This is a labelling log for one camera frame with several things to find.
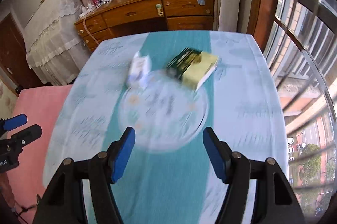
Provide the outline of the dark green box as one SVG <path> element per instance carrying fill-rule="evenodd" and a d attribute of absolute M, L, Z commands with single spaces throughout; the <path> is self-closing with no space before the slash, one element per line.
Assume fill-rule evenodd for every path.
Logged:
<path fill-rule="evenodd" d="M 186 47 L 166 66 L 168 76 L 182 80 L 184 72 L 193 64 L 201 61 L 201 51 Z"/>

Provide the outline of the window metal grille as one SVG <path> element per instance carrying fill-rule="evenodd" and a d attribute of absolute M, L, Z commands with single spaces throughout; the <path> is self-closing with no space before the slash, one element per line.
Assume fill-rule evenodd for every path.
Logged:
<path fill-rule="evenodd" d="M 285 119 L 289 183 L 315 223 L 336 198 L 336 0 L 278 0 L 265 58 Z"/>

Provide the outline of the teal white tablecloth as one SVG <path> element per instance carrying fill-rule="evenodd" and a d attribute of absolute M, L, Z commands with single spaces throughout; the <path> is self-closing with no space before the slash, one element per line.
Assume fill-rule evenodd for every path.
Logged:
<path fill-rule="evenodd" d="M 219 57 L 197 91 L 166 74 L 186 47 Z M 126 85 L 135 53 L 150 56 L 145 89 Z M 136 140 L 112 186 L 124 223 L 214 223 L 226 194 L 203 145 L 203 130 L 249 159 L 288 170 L 285 122 L 261 50 L 250 35 L 218 31 L 143 33 L 102 42 L 80 71 L 51 135 L 47 185 L 63 159 L 92 158 L 133 127 Z"/>

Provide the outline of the lace covered cabinet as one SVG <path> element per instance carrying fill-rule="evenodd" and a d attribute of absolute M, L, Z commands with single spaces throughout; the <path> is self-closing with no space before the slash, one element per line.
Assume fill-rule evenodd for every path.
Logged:
<path fill-rule="evenodd" d="M 80 0 L 44 0 L 24 29 L 27 64 L 43 84 L 71 83 L 90 57 L 74 25 L 81 5 Z"/>

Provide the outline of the pink bed sheet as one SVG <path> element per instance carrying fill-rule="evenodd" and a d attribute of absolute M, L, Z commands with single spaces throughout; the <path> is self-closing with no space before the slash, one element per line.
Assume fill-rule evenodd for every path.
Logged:
<path fill-rule="evenodd" d="M 54 125 L 70 92 L 71 85 L 44 86 L 20 92 L 13 115 L 25 114 L 27 123 L 9 133 L 13 135 L 31 125 L 42 128 L 42 136 L 23 148 L 18 157 L 19 166 L 7 172 L 15 199 L 15 209 L 22 211 L 36 204 L 37 195 L 45 192 L 42 176 Z"/>

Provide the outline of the brown wooden door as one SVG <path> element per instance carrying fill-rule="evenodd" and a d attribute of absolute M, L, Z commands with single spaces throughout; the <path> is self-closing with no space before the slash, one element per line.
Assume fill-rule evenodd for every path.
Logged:
<path fill-rule="evenodd" d="M 1 21 L 1 68 L 21 89 L 43 86 L 39 77 L 29 68 L 23 36 L 11 14 Z"/>

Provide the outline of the wooden dresser desk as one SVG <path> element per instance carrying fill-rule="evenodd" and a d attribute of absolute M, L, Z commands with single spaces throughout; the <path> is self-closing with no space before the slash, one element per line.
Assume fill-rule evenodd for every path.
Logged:
<path fill-rule="evenodd" d="M 95 51 L 105 40 L 147 32 L 211 30 L 215 0 L 113 0 L 77 20 L 78 35 Z"/>

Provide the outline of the pale yellow box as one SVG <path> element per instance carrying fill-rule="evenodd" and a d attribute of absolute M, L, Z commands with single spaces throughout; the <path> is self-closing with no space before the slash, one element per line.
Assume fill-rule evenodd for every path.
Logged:
<path fill-rule="evenodd" d="M 219 57 L 207 52 L 192 52 L 183 63 L 186 69 L 182 73 L 182 84 L 197 91 L 217 68 Z"/>

